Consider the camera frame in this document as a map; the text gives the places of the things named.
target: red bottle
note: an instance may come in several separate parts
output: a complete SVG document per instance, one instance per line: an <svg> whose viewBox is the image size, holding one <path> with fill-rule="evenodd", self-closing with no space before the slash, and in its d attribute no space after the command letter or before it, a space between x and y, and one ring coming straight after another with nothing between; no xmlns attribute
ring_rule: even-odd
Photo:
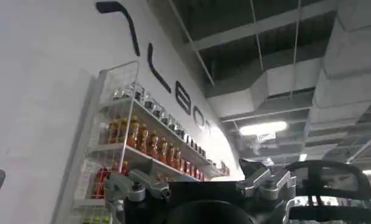
<svg viewBox="0 0 371 224"><path fill-rule="evenodd" d="M96 183L94 185L93 198L104 198L104 178L108 176L107 168L101 168L96 175Z"/></svg>

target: shelf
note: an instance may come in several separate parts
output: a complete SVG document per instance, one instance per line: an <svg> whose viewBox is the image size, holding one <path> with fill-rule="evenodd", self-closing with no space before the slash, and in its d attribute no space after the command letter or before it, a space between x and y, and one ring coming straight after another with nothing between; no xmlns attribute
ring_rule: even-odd
<svg viewBox="0 0 371 224"><path fill-rule="evenodd" d="M105 161L112 161L112 159L119 159L121 156L121 150L123 149L123 143L100 145L95 148L88 156L92 159L99 160L99 162L105 163ZM198 179L185 175L179 170L162 163L150 156L143 154L136 149L125 146L124 160L128 161L131 168L135 167L141 170L149 170L151 166L150 175L164 174L169 178L182 181L199 181Z"/></svg>
<svg viewBox="0 0 371 224"><path fill-rule="evenodd" d="M130 102L130 99L109 101L100 105L99 112L106 114L109 119L121 117L122 115L125 116L127 114L125 111L129 111L131 106ZM179 147L181 157L202 170L205 176L210 178L224 176L220 170L210 164L206 158L185 143L182 138L178 137L174 131L165 126L165 124L153 116L148 109L136 100L134 100L132 114L138 116L138 119L145 123L150 130L156 130L160 136L165 136L168 142L173 142Z"/></svg>

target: white wall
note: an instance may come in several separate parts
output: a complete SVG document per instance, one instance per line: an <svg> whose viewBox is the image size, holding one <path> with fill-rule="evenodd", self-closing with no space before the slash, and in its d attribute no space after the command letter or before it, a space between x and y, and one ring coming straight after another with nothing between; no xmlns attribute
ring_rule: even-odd
<svg viewBox="0 0 371 224"><path fill-rule="evenodd" d="M172 89L180 81L204 116L216 121L146 1L122 1L135 22L140 58L124 17L101 15L94 3L0 0L0 169L7 174L0 223L50 222L88 85L101 69L139 60L143 85L197 139L205 139L150 73L149 42L155 47L154 64ZM238 155L222 141L210 150L241 177Z"/></svg>

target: orange bottle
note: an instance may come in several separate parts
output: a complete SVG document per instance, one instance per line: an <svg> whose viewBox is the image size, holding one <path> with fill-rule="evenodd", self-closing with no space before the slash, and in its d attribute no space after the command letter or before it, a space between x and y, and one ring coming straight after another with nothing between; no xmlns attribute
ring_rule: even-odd
<svg viewBox="0 0 371 224"><path fill-rule="evenodd" d="M158 142L158 160L166 163L166 151L168 149L168 143L166 142L165 137L161 137L160 141Z"/></svg>
<svg viewBox="0 0 371 224"><path fill-rule="evenodd" d="M118 143L124 142L125 131L127 130L127 118L122 118L120 120L119 133L118 133Z"/></svg>
<svg viewBox="0 0 371 224"><path fill-rule="evenodd" d="M149 131L146 124L142 124L138 130L138 139L136 140L136 149L140 152L147 153L147 137L149 136Z"/></svg>
<svg viewBox="0 0 371 224"><path fill-rule="evenodd" d="M117 119L114 119L108 127L108 142L107 144L116 143L118 137L119 122Z"/></svg>
<svg viewBox="0 0 371 224"><path fill-rule="evenodd" d="M174 166L174 151L175 151L174 144L170 143L168 151L166 152L166 164L171 167Z"/></svg>
<svg viewBox="0 0 371 224"><path fill-rule="evenodd" d="M174 148L173 168L181 171L181 152L178 147Z"/></svg>
<svg viewBox="0 0 371 224"><path fill-rule="evenodd" d="M147 154L157 159L158 136L157 132L153 131L147 143Z"/></svg>
<svg viewBox="0 0 371 224"><path fill-rule="evenodd" d="M127 137L127 145L136 148L136 140L138 139L139 121L138 117L132 116L129 127L129 135Z"/></svg>

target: pipe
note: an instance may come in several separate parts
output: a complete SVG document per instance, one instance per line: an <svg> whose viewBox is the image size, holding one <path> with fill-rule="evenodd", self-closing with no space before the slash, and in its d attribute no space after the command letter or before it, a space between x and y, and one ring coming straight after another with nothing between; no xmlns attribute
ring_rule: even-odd
<svg viewBox="0 0 371 224"><path fill-rule="evenodd" d="M350 163L354 158L356 158L356 156L358 156L362 151L364 151L370 144L371 144L371 139L365 145L361 146L361 148L357 150L357 152L353 154L353 156L349 157L349 159L347 160L347 163Z"/></svg>

